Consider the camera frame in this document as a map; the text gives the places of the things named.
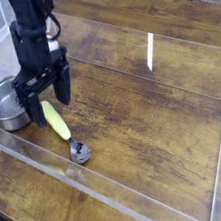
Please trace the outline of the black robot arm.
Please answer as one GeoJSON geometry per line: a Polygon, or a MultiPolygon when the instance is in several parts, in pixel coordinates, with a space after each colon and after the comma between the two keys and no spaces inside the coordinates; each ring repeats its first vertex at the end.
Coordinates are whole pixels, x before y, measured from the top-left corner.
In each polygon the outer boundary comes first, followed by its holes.
{"type": "Polygon", "coordinates": [[[54,0],[8,1],[16,16],[9,29],[21,67],[12,86],[18,104],[42,128],[47,122],[39,94],[53,85],[57,100],[69,104],[71,98],[67,50],[61,46],[51,51],[48,45],[60,37],[61,25],[52,13],[54,0]]]}

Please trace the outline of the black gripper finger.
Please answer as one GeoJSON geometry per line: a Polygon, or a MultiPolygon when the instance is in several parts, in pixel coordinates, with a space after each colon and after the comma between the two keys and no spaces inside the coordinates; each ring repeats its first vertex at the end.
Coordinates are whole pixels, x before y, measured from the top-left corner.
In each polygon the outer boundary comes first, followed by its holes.
{"type": "Polygon", "coordinates": [[[39,127],[45,127],[47,122],[45,121],[45,116],[43,114],[42,105],[39,101],[39,97],[32,93],[28,95],[24,103],[25,110],[27,111],[31,121],[36,123],[39,127]]]}
{"type": "Polygon", "coordinates": [[[66,64],[55,71],[55,81],[53,82],[53,88],[55,89],[55,96],[57,100],[63,104],[69,104],[71,99],[71,82],[70,82],[70,69],[66,64]]]}

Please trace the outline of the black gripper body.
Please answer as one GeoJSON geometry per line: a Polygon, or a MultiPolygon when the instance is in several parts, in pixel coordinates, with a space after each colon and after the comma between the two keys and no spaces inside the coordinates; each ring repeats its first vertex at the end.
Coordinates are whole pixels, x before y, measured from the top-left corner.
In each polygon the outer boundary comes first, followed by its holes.
{"type": "Polygon", "coordinates": [[[47,87],[53,85],[57,68],[69,64],[64,46],[49,51],[48,41],[57,40],[59,34],[54,38],[47,38],[46,27],[40,25],[32,29],[21,26],[16,21],[11,22],[9,27],[21,67],[12,82],[20,105],[24,105],[28,95],[35,93],[39,96],[47,87]]]}

